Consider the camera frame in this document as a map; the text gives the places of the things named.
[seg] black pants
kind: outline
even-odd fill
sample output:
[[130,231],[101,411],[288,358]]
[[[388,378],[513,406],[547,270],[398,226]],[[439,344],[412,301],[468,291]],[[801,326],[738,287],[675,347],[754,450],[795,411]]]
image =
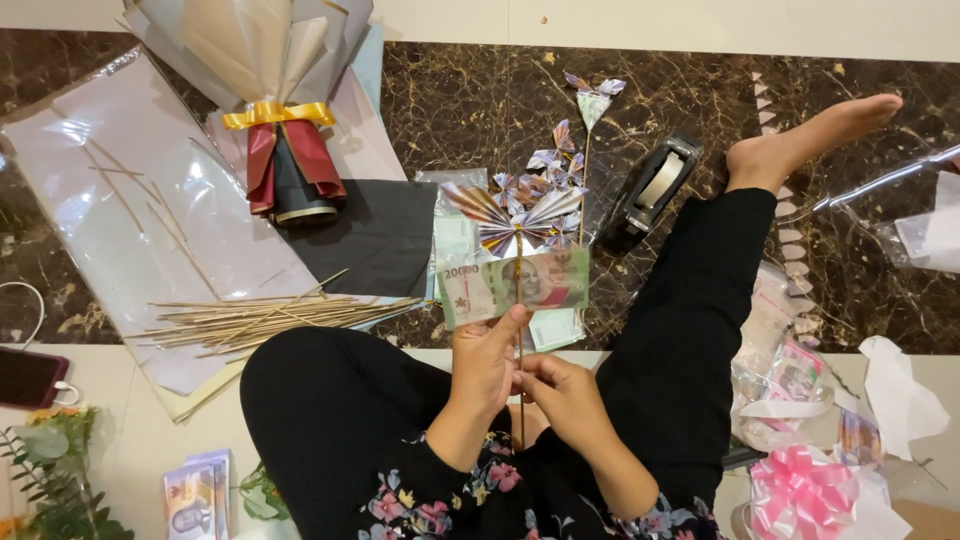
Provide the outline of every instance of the black pants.
[[[776,203],[761,189],[688,200],[597,373],[617,433],[671,500],[712,506],[730,441],[730,360]],[[448,373],[386,341],[322,328],[264,343],[240,383],[253,443],[304,538],[336,530],[369,497],[383,447],[426,430],[449,391]],[[592,483],[551,429],[517,459],[556,462]]]

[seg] marble floor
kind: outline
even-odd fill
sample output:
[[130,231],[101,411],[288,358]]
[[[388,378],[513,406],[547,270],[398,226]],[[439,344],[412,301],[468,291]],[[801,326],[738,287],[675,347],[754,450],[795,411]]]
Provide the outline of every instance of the marble floor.
[[[700,137],[707,148],[679,199],[709,197],[723,184],[724,151],[739,138],[760,135],[762,128],[788,129],[851,97],[899,93],[905,105],[888,128],[824,156],[788,180],[775,229],[797,231],[799,239],[788,236],[780,242],[782,236],[772,234],[767,258],[790,264],[796,296],[805,300],[803,331],[819,339],[825,353],[853,353],[864,337],[879,333],[910,354],[960,354],[960,284],[955,276],[896,269],[849,216],[813,209],[825,197],[960,143],[960,64],[942,63],[960,61],[960,37],[947,22],[956,19],[960,7],[950,8],[954,17],[889,17],[883,9],[864,13],[853,0],[816,0],[802,9],[754,0],[722,9],[706,0],[684,9],[641,8],[641,3],[622,0],[598,0],[588,10],[572,0],[379,4],[374,18],[382,18],[388,38],[397,39],[386,47],[382,112],[411,176],[421,169],[476,166],[519,172],[563,118],[570,118],[574,140],[582,147],[586,133],[573,92],[563,86],[563,71],[592,82],[603,77],[627,81],[627,90],[592,134],[590,224],[599,220],[618,179],[673,130]],[[918,0],[914,5],[916,13],[923,13],[924,6],[934,10],[944,3]],[[0,25],[32,29],[0,29],[0,50],[6,52],[0,55],[0,116],[81,79],[134,46],[135,39],[116,32],[113,17],[122,9],[121,0],[89,0],[82,10],[65,0],[37,0],[29,7],[0,0]],[[609,16],[611,12],[618,16]],[[817,32],[811,34],[809,28]],[[665,50],[706,52],[649,52]],[[198,117],[212,110],[182,80],[171,76],[171,81]],[[758,114],[757,99],[770,101],[762,111],[775,116]],[[109,411],[109,429],[98,446],[103,453],[98,474],[111,503],[138,537],[160,538],[157,479],[183,455],[229,446],[240,476],[255,463],[236,388],[186,426],[173,426],[125,348],[115,345],[115,329],[15,166],[2,159],[0,282],[25,280],[40,288],[48,315],[35,347],[73,359],[72,380],[87,390],[92,403]],[[901,203],[884,197],[865,201],[864,211],[879,219],[883,209],[889,213]],[[910,200],[928,198],[921,192]],[[657,231],[630,256],[600,256],[593,262],[588,338],[575,349],[603,350],[619,330],[676,210],[672,205]],[[787,250],[789,258],[784,244],[796,246]],[[802,252],[798,256],[797,248]],[[0,342],[21,340],[36,315],[26,292],[4,289]],[[442,321],[437,309],[426,309],[381,324],[374,332],[419,348],[412,352],[416,357],[443,364],[448,353],[428,351],[449,345]],[[589,352],[565,354],[586,365],[598,358]],[[848,380],[862,380],[861,357],[831,358]],[[960,411],[960,404],[946,403],[952,396],[948,381],[960,377],[956,358],[922,356],[915,364],[921,382],[948,409]],[[0,410],[0,426],[14,418],[15,413]],[[952,430],[918,443],[916,451],[934,458],[931,471],[954,491],[960,490],[960,467],[947,456],[955,455],[958,446]],[[748,493],[745,479],[726,479],[723,489],[726,495],[718,501],[724,508]],[[730,512],[718,513],[726,526]],[[244,527],[249,524],[243,521]]]

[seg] stack of banknotes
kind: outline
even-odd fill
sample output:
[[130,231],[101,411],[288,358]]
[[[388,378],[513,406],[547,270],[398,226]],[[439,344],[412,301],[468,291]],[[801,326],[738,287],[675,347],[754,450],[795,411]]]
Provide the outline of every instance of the stack of banknotes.
[[[483,256],[477,225],[463,215],[434,221],[434,297],[447,328],[503,315],[516,302],[516,258]],[[584,337],[577,309],[587,307],[589,252],[582,248],[531,253],[520,263],[522,303],[535,311],[525,350],[552,351]]]
[[229,540],[230,450],[189,455],[163,475],[169,540]]

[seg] tape dispenser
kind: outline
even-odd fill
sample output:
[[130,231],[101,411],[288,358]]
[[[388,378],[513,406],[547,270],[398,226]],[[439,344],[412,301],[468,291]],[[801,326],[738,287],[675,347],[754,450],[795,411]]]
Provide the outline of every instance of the tape dispenser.
[[597,235],[597,245],[616,256],[629,253],[654,228],[660,213],[686,182],[704,147],[674,132],[638,162],[616,196]]

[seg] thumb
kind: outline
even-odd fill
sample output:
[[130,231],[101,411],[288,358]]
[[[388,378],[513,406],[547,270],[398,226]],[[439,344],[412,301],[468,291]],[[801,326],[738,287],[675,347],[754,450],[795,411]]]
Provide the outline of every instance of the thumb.
[[504,345],[514,338],[516,332],[520,330],[520,324],[523,316],[526,315],[527,308],[523,304],[515,304],[510,308],[493,327],[490,334],[493,340],[502,342]]
[[544,411],[550,407],[555,395],[559,393],[546,382],[525,371],[514,371],[514,375],[520,375],[520,389],[533,398]]

